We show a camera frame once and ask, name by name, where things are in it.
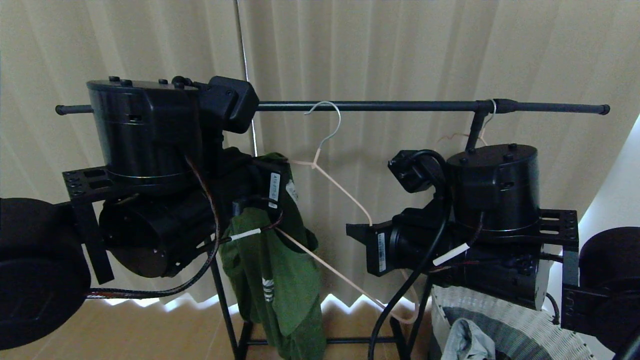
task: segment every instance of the white label sticker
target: white label sticker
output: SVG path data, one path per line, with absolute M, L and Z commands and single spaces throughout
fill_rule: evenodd
M 296 185 L 293 183 L 293 180 L 289 180 L 287 186 L 285 186 L 285 189 L 289 193 L 289 196 L 291 196 L 291 198 L 293 199 L 293 202 L 298 205 L 298 193 L 296 192 Z
M 378 271 L 387 269 L 387 251 L 385 246 L 385 233 L 378 234 Z
M 272 172 L 271 184 L 269 185 L 269 199 L 273 201 L 278 201 L 279 195 L 280 195 L 280 174 Z M 276 204 L 273 204 L 272 202 L 269 203 L 269 207 L 274 209 L 278 208 L 278 206 Z

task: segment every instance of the gray cloth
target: gray cloth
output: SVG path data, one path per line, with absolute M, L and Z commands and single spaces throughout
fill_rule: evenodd
M 451 325 L 442 360 L 495 360 L 495 343 L 471 320 L 457 319 Z

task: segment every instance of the barcode label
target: barcode label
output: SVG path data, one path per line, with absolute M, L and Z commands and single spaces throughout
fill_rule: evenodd
M 279 195 L 280 195 L 280 174 L 272 172 L 271 183 L 269 184 L 269 199 L 273 201 L 278 201 Z M 278 208 L 278 206 L 276 204 L 273 204 L 272 202 L 269 203 L 269 207 L 274 209 Z
M 378 271 L 387 269 L 387 251 L 385 248 L 385 233 L 378 234 Z

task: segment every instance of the white and gray striped basket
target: white and gray striped basket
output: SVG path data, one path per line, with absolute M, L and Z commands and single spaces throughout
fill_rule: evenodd
M 512 360 L 594 360 L 582 338 L 551 323 L 552 315 L 527 309 L 467 288 L 432 290 L 433 349 L 444 348 L 451 324 L 458 318 L 476 323 Z

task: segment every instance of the curtain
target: curtain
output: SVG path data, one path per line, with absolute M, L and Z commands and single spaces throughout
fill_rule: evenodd
M 84 82 L 122 78 L 248 79 L 262 100 L 476 100 L 608 103 L 599 115 L 512 113 L 487 126 L 489 144 L 539 149 L 541 204 L 583 214 L 639 113 L 640 3 L 603 1 L 11 1 L 1 8 L 3 197 L 67 200 L 60 172 L 103 164 L 89 115 L 57 116 L 56 104 L 88 103 Z M 407 194 L 386 162 L 403 149 L 463 148 L 465 113 L 343 113 L 319 163 L 383 222 L 430 193 Z M 332 113 L 261 113 L 261 154 L 310 161 L 337 125 Z M 249 134 L 228 145 L 252 152 Z M 375 296 L 401 277 L 366 274 L 364 246 L 345 223 L 366 218 L 319 173 L 293 165 L 300 209 L 319 255 Z M 166 288 L 122 269 L 110 286 Z M 324 272 L 324 291 L 356 294 Z M 191 289 L 214 294 L 208 275 Z

